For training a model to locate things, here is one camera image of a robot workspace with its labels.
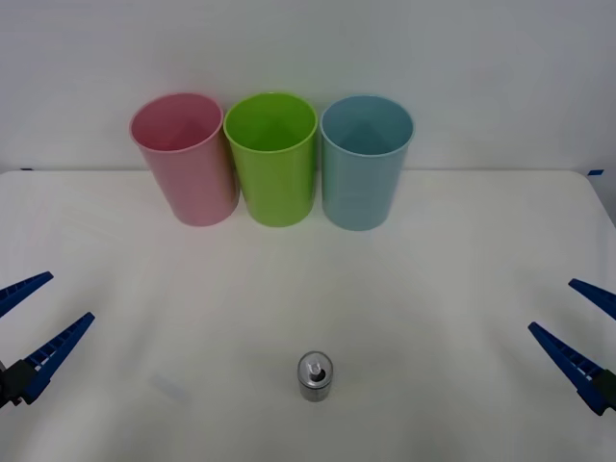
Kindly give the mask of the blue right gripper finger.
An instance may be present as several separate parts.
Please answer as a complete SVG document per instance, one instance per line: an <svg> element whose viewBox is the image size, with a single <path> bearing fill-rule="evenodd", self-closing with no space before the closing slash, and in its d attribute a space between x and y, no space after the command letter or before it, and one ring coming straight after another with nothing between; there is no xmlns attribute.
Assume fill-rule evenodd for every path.
<svg viewBox="0 0 616 462"><path fill-rule="evenodd" d="M615 409L614 372L569 347L537 322L532 322L528 330L595 414L601 416L606 409Z"/></svg>
<svg viewBox="0 0 616 462"><path fill-rule="evenodd" d="M616 295L597 286L573 278L569 286L616 320Z"/></svg>

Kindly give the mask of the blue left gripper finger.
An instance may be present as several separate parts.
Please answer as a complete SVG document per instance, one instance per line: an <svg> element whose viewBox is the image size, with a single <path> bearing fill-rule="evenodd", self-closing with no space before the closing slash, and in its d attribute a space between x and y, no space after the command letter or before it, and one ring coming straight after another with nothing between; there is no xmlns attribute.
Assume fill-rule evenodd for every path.
<svg viewBox="0 0 616 462"><path fill-rule="evenodd" d="M8 402L32 404L95 320L87 312L56 337L8 367Z"/></svg>
<svg viewBox="0 0 616 462"><path fill-rule="evenodd" d="M46 271L0 290L0 317L4 317L25 298L53 279Z"/></svg>

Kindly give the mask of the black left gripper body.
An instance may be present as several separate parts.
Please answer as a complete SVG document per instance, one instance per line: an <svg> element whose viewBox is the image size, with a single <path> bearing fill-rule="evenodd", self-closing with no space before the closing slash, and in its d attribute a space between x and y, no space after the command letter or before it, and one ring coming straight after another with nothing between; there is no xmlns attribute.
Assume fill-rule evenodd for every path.
<svg viewBox="0 0 616 462"><path fill-rule="evenodd" d="M15 367L1 371L0 408L8 403L17 406L21 402L21 372Z"/></svg>

